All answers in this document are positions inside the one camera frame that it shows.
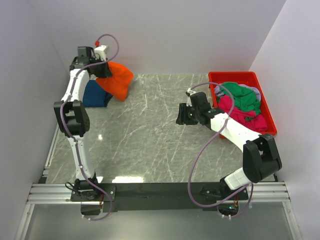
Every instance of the orange cloth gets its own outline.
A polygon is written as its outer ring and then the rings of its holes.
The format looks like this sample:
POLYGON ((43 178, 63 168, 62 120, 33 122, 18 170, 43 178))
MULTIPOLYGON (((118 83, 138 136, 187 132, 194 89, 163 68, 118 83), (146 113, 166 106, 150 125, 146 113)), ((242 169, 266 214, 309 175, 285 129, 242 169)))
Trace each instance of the orange cloth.
POLYGON ((97 78, 95 81, 106 92, 115 96, 118 100, 124 101, 128 95, 128 87, 134 74, 125 66, 109 61, 108 62, 112 77, 97 78))

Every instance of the clothes pile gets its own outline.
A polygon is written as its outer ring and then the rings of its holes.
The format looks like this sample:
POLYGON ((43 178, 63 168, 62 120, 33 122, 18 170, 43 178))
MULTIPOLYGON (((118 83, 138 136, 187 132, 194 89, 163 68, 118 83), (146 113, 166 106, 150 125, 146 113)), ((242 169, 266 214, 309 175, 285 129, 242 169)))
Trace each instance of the clothes pile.
POLYGON ((106 92, 95 80, 89 80, 83 94, 85 108, 105 108, 112 95, 106 92))
MULTIPOLYGON (((234 109, 230 117, 248 129, 255 132, 266 131, 268 126, 261 114, 261 93, 256 87, 225 82, 222 84, 234 97, 234 109)), ((219 86, 214 89, 218 101, 218 107, 228 113, 232 106, 232 100, 227 91, 219 86)))

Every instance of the pink cloth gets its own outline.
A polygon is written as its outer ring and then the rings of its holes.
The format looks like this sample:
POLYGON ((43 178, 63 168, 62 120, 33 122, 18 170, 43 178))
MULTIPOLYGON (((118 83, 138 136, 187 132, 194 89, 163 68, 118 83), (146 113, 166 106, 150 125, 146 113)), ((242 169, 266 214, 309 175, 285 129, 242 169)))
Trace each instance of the pink cloth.
MULTIPOLYGON (((218 103, 218 108, 222 109, 226 113, 228 113, 231 109, 232 101, 228 95, 224 95, 220 98, 218 103)), ((267 122, 262 116, 262 114, 256 115, 254 111, 240 111, 237 107, 234 107, 230 117, 236 120, 238 123, 242 124, 243 126, 247 127, 256 132, 263 132, 266 131, 268 126, 267 122), (246 121, 246 117, 253 118, 249 121, 246 121)))

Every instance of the glass panel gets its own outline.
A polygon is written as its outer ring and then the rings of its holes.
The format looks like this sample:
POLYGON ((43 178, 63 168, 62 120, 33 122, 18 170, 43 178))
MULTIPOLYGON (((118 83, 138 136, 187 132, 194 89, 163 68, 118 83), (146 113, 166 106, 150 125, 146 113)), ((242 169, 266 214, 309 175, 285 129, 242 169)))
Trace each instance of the glass panel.
POLYGON ((36 205, 27 240, 292 240, 282 203, 253 203, 229 221, 215 211, 119 211, 89 222, 79 205, 36 205))

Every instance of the blue cloth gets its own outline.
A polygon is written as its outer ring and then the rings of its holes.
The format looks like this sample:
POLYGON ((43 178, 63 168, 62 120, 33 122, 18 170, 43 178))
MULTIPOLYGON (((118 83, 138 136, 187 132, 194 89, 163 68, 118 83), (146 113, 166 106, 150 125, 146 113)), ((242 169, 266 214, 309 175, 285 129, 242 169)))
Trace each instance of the blue cloth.
POLYGON ((85 108, 104 108, 111 98, 112 95, 100 87, 96 80, 89 80, 84 90, 82 102, 85 108))

